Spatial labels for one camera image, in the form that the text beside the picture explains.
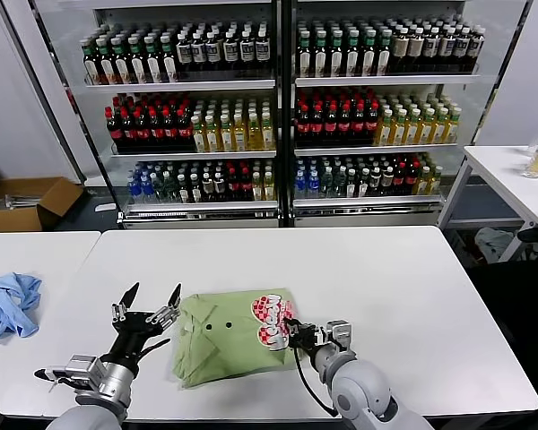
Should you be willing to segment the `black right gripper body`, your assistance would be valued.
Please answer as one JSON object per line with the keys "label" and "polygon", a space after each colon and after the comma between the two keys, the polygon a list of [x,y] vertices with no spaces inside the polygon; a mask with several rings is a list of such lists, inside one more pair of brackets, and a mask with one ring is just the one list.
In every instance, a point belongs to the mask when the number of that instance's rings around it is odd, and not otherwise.
{"label": "black right gripper body", "polygon": [[302,324],[296,331],[301,336],[300,349],[304,352],[313,352],[327,343],[327,332],[322,326]]}

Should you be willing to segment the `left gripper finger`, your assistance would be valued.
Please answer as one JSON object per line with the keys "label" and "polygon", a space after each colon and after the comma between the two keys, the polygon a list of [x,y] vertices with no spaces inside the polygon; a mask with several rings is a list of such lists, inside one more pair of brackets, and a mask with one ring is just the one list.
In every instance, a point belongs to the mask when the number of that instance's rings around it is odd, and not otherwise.
{"label": "left gripper finger", "polygon": [[129,288],[121,297],[117,304],[111,306],[112,321],[123,322],[126,319],[126,312],[131,307],[135,300],[139,288],[139,283],[136,282],[131,288]]}
{"label": "left gripper finger", "polygon": [[174,323],[179,315],[179,302],[182,284],[178,283],[174,288],[169,300],[165,306],[148,316],[147,323]]}

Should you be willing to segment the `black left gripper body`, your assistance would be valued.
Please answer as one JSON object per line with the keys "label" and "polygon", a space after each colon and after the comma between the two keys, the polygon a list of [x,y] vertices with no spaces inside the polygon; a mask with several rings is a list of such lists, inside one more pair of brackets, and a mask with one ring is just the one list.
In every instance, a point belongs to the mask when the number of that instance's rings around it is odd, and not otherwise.
{"label": "black left gripper body", "polygon": [[173,323],[148,323],[145,319],[151,313],[127,312],[123,322],[114,322],[117,338],[109,350],[110,358],[143,358],[150,352],[170,342],[161,340],[149,347],[145,344],[154,337],[159,337]]}

